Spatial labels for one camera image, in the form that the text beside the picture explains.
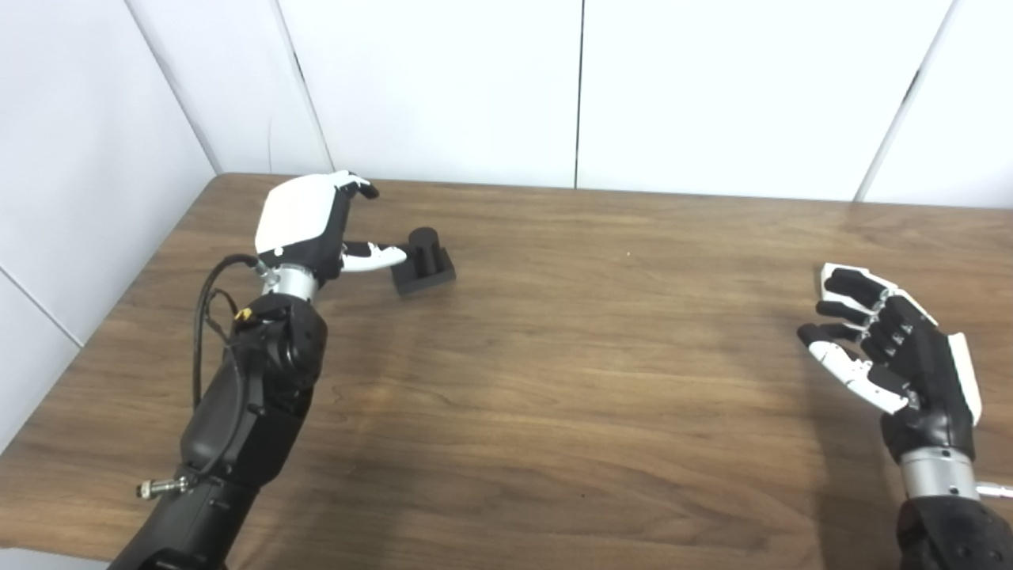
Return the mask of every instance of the white wall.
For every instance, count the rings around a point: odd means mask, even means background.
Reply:
[[[866,200],[1013,208],[1013,2],[959,0]]]
[[[333,169],[276,0],[128,2],[219,171]]]
[[[577,184],[852,199],[948,0],[587,0]]]
[[[571,186],[580,0],[283,0],[334,163]]]
[[[0,271],[0,452],[43,401],[78,347]]]
[[[213,171],[121,0],[11,3],[0,54],[2,449]]]

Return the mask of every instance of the robotic arm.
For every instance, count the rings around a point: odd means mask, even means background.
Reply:
[[[846,323],[804,325],[798,338],[883,412],[883,441],[908,495],[897,530],[902,570],[1013,567],[1009,524],[981,503],[1010,489],[975,480],[982,399],[966,339],[941,333],[911,296],[866,268],[827,263],[821,276],[816,313]],[[868,360],[838,340],[858,345]]]
[[[264,202],[257,255],[230,255],[212,271],[199,303],[198,332],[214,277],[228,264],[253,268],[263,295],[237,312],[223,362],[203,397],[198,357],[196,409],[180,441],[181,462],[171,479],[138,488],[139,496],[160,500],[109,570],[224,567],[253,500],[281,472],[309,412],[327,341],[327,325],[313,308],[318,290],[342,270],[408,258],[400,247],[343,242],[357,193],[379,195],[369,180],[346,170],[282,183]]]

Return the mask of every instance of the black robotic arm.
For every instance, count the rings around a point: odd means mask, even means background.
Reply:
[[[253,268],[263,295],[236,312],[231,332],[223,334],[222,364],[203,396],[196,351],[196,409],[180,440],[181,462],[171,479],[138,488],[139,496],[159,502],[109,570],[224,567],[257,493],[281,473],[309,412],[327,342],[327,325],[313,308],[317,292],[342,270],[394,266],[414,256],[410,241],[401,247],[343,241],[357,193],[379,194],[346,170],[280,184],[264,202],[257,255],[230,255],[209,275],[194,323],[198,347],[214,277],[226,265]]]

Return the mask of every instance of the wall seam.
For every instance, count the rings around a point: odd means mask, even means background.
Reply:
[[[215,156],[215,152],[211,149],[211,143],[208,142],[208,136],[204,134],[204,130],[198,124],[197,119],[193,118],[190,111],[187,109],[187,105],[183,101],[183,96],[180,93],[179,85],[176,83],[175,76],[172,75],[172,70],[169,68],[168,62],[166,62],[159,55],[158,51],[155,49],[155,45],[152,42],[151,36],[141,25],[141,20],[137,16],[137,12],[134,11],[134,6],[131,4],[130,0],[124,0],[124,4],[127,6],[127,11],[130,12],[131,18],[134,19],[134,25],[137,26],[138,31],[141,32],[141,37],[144,38],[144,43],[148,46],[148,51],[151,52],[151,56],[155,59],[155,65],[162,72],[162,77],[165,79],[166,84],[169,86],[169,91],[172,92],[172,96],[176,99],[176,104],[179,105],[179,110],[182,111],[183,117],[186,118],[186,123],[189,125],[190,130],[193,131],[193,136],[197,137],[198,144],[201,145],[201,149],[204,150],[204,155],[208,158],[208,162],[211,163],[211,168],[215,171],[215,175],[222,173],[222,165],[218,161],[218,157]]]
[[[313,96],[310,94],[309,85],[306,84],[306,76],[303,74],[303,66],[299,63],[299,55],[296,54],[296,46],[292,42],[292,33],[289,31],[289,24],[285,20],[285,13],[282,11],[282,5],[279,0],[269,0],[271,4],[271,11],[275,14],[275,19],[278,21],[278,26],[282,32],[282,40],[285,43],[286,52],[289,56],[289,61],[292,65],[292,70],[296,75],[296,84],[299,86],[299,91],[303,95],[303,101],[305,101],[307,108],[310,111],[310,117],[313,119],[313,126],[316,127],[317,139],[320,141],[320,145],[323,147],[324,155],[327,157],[327,163],[330,164],[331,171],[334,171],[334,158],[330,154],[330,147],[327,145],[327,137],[323,134],[323,126],[320,125],[320,116],[317,114],[316,105],[313,103]]]
[[[905,92],[904,98],[901,99],[897,113],[893,115],[893,119],[890,120],[889,127],[886,128],[886,133],[879,143],[879,148],[876,149],[876,153],[872,156],[872,162],[869,163],[865,175],[862,176],[862,181],[858,184],[854,201],[865,201],[865,196],[872,186],[872,181],[875,179],[876,174],[879,173],[879,167],[882,166],[883,160],[886,159],[886,153],[889,152],[890,147],[893,145],[893,139],[897,138],[897,134],[901,130],[901,126],[904,124],[911,105],[914,104],[915,98],[922,88],[922,84],[925,83],[925,76],[928,75],[929,69],[932,67],[932,61],[939,52],[939,47],[942,45],[943,38],[949,30],[950,22],[956,13],[959,3],[960,0],[952,0],[946,9],[946,13],[943,14],[943,19],[939,22],[939,27],[936,29],[935,35],[932,36],[932,42],[929,42],[929,48],[925,51],[922,63],[915,70],[915,76],[911,80],[911,85],[908,86],[908,91]]]
[[[580,52],[576,62],[576,133],[573,137],[573,187],[577,186],[580,173],[580,92],[583,89],[583,16],[586,0],[580,0]]]
[[[57,329],[59,329],[60,332],[64,334],[64,336],[70,339],[70,342],[74,343],[74,345],[77,348],[84,348],[84,344],[80,340],[78,340],[78,338],[74,336],[74,334],[71,333],[69,329],[64,327],[64,325],[60,323],[60,321],[58,321],[57,318],[52,313],[50,313],[43,306],[43,304],[38,302],[38,300],[34,298],[34,296],[29,294],[28,291],[24,289],[23,284],[21,284],[21,282],[18,281],[17,278],[14,278],[14,275],[11,274],[10,271],[8,271],[6,268],[4,268],[3,265],[0,265],[0,274],[6,276],[7,279],[10,280],[11,284],[13,284],[13,287],[18,292],[20,292],[21,295],[24,296],[25,299],[31,303],[31,305],[35,306],[35,309],[37,309],[40,313],[42,313],[44,316],[46,316],[47,319],[50,320],[50,323],[52,323]]]

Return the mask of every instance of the silver cylindrical joint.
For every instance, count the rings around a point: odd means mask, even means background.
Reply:
[[[264,284],[263,295],[284,294],[312,303],[317,293],[317,279],[306,267],[298,264],[282,263],[274,269],[278,281]]]
[[[901,456],[904,487],[911,499],[948,495],[979,499],[967,456],[945,447],[922,447]]]

